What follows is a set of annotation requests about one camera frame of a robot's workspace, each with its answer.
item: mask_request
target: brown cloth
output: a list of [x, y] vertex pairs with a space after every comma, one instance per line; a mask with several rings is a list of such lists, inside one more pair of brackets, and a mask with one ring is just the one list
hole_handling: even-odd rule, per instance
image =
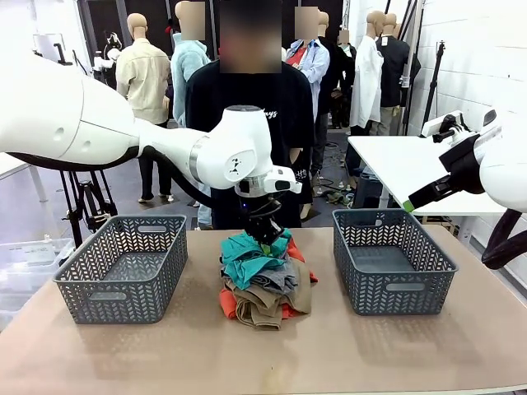
[[253, 328], [280, 329], [283, 304], [289, 304], [298, 313], [311, 313], [310, 271], [303, 262], [290, 259], [298, 286], [289, 295], [275, 294], [256, 285], [241, 290], [229, 277], [225, 277], [225, 286], [232, 290], [236, 298], [236, 317], [240, 322]]

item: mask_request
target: gray plastic basket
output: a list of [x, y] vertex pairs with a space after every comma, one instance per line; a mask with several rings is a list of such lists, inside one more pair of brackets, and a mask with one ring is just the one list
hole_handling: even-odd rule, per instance
[[360, 315], [438, 314], [458, 268], [405, 210], [333, 212], [333, 254]]
[[185, 216], [115, 216], [55, 275], [76, 323], [156, 323], [187, 262]]

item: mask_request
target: table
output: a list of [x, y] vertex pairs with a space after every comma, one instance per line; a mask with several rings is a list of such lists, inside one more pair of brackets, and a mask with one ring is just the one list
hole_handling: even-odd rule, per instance
[[330, 228], [293, 230], [319, 284], [312, 314], [285, 322], [280, 332], [223, 316], [217, 257], [231, 231], [188, 232], [189, 260], [157, 324], [77, 326], [48, 283], [0, 334], [0, 394], [466, 394], [527, 387], [527, 309], [445, 229], [426, 229], [460, 266], [437, 316], [354, 314]]
[[[348, 141], [383, 184], [379, 207], [387, 206], [390, 194], [402, 207], [410, 194], [448, 175], [439, 156], [450, 146], [435, 144], [430, 138], [350, 137]], [[413, 214], [461, 217], [458, 237], [463, 244], [469, 244], [478, 216], [500, 216], [504, 212], [505, 208], [486, 193], [458, 192], [428, 203]]]
[[41, 202], [47, 202], [48, 198], [46, 197], [44, 186], [42, 185], [42, 180], [40, 179], [40, 174], [37, 168], [32, 165], [28, 165], [27, 163], [22, 162], [13, 156], [0, 153], [0, 179], [5, 179], [6, 177], [13, 175], [28, 166], [30, 168], [33, 184], [35, 184], [36, 192], [39, 195], [39, 200]]

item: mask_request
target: white tabletop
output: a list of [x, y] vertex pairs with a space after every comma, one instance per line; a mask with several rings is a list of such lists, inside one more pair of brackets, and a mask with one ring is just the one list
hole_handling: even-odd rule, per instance
[[8, 154], [0, 153], [0, 179], [3, 179], [28, 166], [27, 163]]
[[[420, 137], [350, 137], [348, 141], [402, 206], [408, 196], [448, 175], [439, 156], [450, 146]], [[505, 208], [486, 193], [459, 192], [416, 209], [418, 216], [491, 216]]]

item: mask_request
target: red cloth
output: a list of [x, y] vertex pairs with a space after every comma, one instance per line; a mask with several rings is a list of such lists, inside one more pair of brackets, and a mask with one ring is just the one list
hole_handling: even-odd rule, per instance
[[[300, 252], [295, 244], [295, 240], [291, 238], [289, 245], [287, 246], [287, 255], [291, 258], [297, 259], [305, 263], [304, 255]], [[311, 283], [319, 282], [319, 279], [310, 270]], [[236, 319], [236, 298], [232, 294], [231, 290], [223, 288], [220, 291], [220, 306], [223, 309], [223, 313], [228, 319]], [[297, 312], [289, 305], [282, 305], [282, 319], [293, 318], [297, 316]]]
[[287, 64], [291, 66], [295, 63], [300, 64], [302, 57], [304, 56], [304, 53], [306, 52], [306, 50], [307, 50], [307, 47], [300, 47], [296, 51], [296, 53], [287, 60]]

